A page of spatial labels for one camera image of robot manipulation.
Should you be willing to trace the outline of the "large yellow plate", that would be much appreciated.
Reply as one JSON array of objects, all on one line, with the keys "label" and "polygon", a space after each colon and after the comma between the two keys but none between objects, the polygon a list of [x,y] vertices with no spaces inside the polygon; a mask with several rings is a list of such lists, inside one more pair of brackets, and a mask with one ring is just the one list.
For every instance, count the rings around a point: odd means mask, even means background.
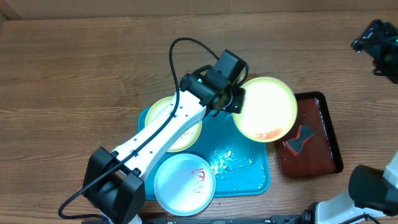
[{"label": "large yellow plate", "polygon": [[233,121],[241,134],[256,142],[273,142],[293,127],[298,106],[287,84],[273,77],[257,77],[243,84],[243,105]]}]

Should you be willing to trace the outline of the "small yellow plate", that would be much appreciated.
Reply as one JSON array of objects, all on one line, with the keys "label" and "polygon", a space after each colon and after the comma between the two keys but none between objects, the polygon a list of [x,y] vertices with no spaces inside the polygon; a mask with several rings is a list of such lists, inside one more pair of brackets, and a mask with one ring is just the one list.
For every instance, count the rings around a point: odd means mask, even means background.
[{"label": "small yellow plate", "polygon": [[[147,126],[164,108],[168,105],[173,97],[168,96],[166,98],[156,101],[147,112],[145,118],[145,126]],[[184,151],[192,146],[200,136],[202,129],[202,122],[192,126],[185,133],[183,133],[177,141],[169,148],[168,152],[180,152]]]}]

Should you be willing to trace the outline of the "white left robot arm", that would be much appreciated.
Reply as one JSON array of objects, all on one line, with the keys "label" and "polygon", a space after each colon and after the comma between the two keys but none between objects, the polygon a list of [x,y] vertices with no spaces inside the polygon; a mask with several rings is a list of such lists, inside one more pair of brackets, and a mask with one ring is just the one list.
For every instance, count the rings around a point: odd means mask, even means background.
[{"label": "white left robot arm", "polygon": [[89,158],[82,195],[110,223],[139,221],[146,196],[144,182],[172,144],[211,110],[240,113],[241,85],[248,66],[205,65],[177,82],[171,102],[148,126],[108,152],[99,147]]}]

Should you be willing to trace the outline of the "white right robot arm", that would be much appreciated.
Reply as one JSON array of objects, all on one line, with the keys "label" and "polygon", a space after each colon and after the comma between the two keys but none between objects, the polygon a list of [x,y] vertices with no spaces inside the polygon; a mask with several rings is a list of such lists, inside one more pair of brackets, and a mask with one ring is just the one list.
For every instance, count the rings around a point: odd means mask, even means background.
[{"label": "white right robot arm", "polygon": [[[358,53],[373,58],[373,74],[397,83],[397,28],[379,19],[372,21],[351,44]],[[384,170],[358,165],[348,189],[324,202],[313,203],[289,223],[359,223],[397,215],[397,154]]]}]

